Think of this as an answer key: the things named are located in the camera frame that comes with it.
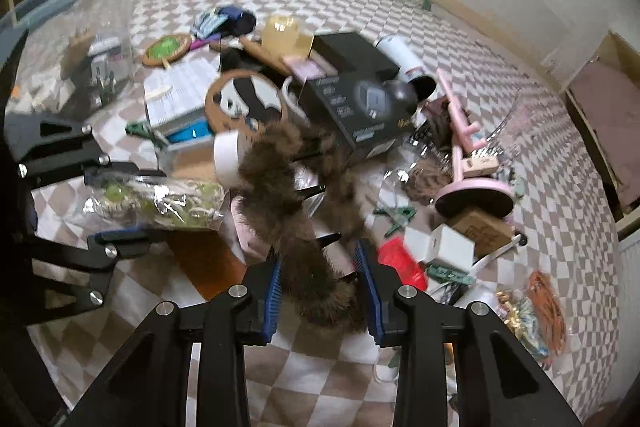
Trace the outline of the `small white box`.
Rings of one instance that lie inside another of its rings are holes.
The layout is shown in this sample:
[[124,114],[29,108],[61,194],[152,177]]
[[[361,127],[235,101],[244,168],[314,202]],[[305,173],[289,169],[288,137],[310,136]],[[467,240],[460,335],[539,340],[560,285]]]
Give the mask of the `small white box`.
[[439,225],[431,234],[408,228],[402,243],[413,260],[424,265],[468,273],[474,262],[475,243],[448,225]]

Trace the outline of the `green clothes clip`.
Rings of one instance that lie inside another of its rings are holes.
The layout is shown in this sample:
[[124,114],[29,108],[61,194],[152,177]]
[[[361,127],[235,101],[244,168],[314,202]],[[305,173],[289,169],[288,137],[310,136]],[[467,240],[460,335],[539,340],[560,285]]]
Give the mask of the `green clothes clip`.
[[390,228],[384,233],[385,237],[404,231],[416,215],[416,208],[412,206],[386,207],[378,206],[373,210],[375,216],[384,216],[390,220]]

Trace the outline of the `white black tumbler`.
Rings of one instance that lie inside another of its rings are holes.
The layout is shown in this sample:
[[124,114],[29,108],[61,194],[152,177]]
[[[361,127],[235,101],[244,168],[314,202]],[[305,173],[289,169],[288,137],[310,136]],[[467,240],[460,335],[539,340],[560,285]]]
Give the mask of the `white black tumbler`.
[[416,101],[422,103],[432,95],[436,89],[434,72],[427,68],[404,38],[386,36],[378,39],[374,46],[398,66],[396,78],[413,87]]

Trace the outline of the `clear plastic storage bin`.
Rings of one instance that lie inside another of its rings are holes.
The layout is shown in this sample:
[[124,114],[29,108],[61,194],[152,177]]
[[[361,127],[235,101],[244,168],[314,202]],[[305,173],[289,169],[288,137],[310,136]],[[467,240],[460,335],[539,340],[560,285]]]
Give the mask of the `clear plastic storage bin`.
[[27,39],[6,110],[77,121],[111,104],[134,75],[132,0],[23,0],[1,28]]

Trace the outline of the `red packet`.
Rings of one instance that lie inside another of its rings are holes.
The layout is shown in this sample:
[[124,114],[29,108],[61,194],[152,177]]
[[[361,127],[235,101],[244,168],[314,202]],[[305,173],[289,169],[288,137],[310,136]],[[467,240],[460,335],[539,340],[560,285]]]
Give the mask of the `red packet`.
[[427,291],[427,277],[416,260],[411,257],[400,237],[395,237],[378,247],[378,262],[393,268],[401,283]]

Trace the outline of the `yellow translucent container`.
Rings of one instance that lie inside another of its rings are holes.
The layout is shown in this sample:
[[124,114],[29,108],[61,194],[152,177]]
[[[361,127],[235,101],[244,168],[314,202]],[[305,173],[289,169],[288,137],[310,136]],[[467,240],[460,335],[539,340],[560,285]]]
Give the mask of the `yellow translucent container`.
[[272,14],[262,30],[262,46],[277,58],[307,57],[313,41],[308,25],[294,16]]

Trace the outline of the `white lined notebook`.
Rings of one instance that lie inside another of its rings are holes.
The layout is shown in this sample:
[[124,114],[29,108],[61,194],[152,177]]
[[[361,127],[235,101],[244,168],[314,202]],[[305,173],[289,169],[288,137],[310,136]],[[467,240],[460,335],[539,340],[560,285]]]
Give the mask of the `white lined notebook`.
[[219,61],[206,57],[152,72],[143,81],[146,115],[152,128],[167,132],[179,121],[203,113],[205,95],[219,77]]

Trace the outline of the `green frog cork coaster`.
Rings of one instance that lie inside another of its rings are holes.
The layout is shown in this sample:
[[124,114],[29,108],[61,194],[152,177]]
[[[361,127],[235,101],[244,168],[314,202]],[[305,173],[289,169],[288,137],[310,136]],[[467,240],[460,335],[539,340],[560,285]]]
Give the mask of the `green frog cork coaster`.
[[191,43],[191,36],[183,32],[163,36],[145,49],[142,64],[145,67],[168,69],[172,63],[179,61],[190,51]]

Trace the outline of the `white tape roll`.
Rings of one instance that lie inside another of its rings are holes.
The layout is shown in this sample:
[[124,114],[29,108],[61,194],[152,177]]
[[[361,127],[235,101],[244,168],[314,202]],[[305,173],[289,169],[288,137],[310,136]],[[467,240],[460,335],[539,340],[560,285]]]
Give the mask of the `white tape roll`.
[[215,136],[214,169],[216,179],[222,186],[231,188],[240,185],[239,167],[250,144],[250,139],[238,130],[221,132]]

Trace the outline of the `brown furry tail toy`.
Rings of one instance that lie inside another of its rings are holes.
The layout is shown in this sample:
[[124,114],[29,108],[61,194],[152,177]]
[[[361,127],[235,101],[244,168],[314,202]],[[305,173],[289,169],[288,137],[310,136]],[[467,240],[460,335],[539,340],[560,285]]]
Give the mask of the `brown furry tail toy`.
[[283,294],[307,322],[324,329],[359,333],[366,314],[355,277],[341,277],[314,235],[295,187],[296,162],[326,188],[320,219],[350,251],[359,239],[372,239],[356,199],[352,169],[345,166],[334,135],[292,122],[268,124],[239,165],[241,215],[257,238],[282,262]]

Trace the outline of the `black product box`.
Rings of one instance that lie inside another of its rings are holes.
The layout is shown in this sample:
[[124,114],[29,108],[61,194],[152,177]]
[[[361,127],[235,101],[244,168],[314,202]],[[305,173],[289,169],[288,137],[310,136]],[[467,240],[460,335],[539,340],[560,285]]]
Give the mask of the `black product box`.
[[318,35],[312,50],[336,70],[308,79],[298,99],[310,123],[332,133],[357,164],[401,144],[413,130],[407,104],[387,90],[399,67],[356,32]]

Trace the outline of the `bag of rubber bands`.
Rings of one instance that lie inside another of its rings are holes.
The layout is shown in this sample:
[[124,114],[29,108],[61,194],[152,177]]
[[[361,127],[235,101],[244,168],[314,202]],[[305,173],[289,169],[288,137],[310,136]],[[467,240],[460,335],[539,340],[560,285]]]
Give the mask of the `bag of rubber bands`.
[[99,176],[80,209],[123,227],[217,230],[226,200],[217,182],[112,173]]

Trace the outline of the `pink stand toy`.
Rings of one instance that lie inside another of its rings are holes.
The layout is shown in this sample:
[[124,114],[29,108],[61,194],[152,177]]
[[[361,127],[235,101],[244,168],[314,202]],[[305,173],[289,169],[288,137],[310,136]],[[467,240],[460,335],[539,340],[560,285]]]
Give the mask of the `pink stand toy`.
[[443,69],[436,69],[439,86],[444,91],[448,105],[452,131],[451,140],[451,182],[439,190],[435,197],[435,209],[446,219],[452,219],[469,208],[477,208],[504,219],[514,208],[515,197],[509,184],[498,181],[488,173],[481,176],[467,173],[464,168],[473,153],[484,148],[485,139],[475,139],[482,130],[477,122],[469,121],[461,102],[451,88],[451,76]]

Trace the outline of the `brown cardboard box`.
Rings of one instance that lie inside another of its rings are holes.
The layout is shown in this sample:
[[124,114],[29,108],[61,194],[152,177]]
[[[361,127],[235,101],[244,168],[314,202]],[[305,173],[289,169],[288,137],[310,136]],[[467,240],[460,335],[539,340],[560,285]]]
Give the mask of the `brown cardboard box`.
[[506,221],[471,207],[448,222],[450,228],[474,242],[474,255],[483,258],[506,246],[513,239],[514,228]]

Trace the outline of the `panda cork coaster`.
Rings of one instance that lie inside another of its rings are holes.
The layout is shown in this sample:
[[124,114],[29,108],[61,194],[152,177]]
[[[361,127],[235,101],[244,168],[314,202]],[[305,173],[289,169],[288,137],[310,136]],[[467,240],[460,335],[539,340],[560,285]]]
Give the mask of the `panda cork coaster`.
[[280,89],[248,69],[229,70],[215,80],[205,95],[204,112],[216,134],[239,131],[250,139],[270,124],[288,120]]

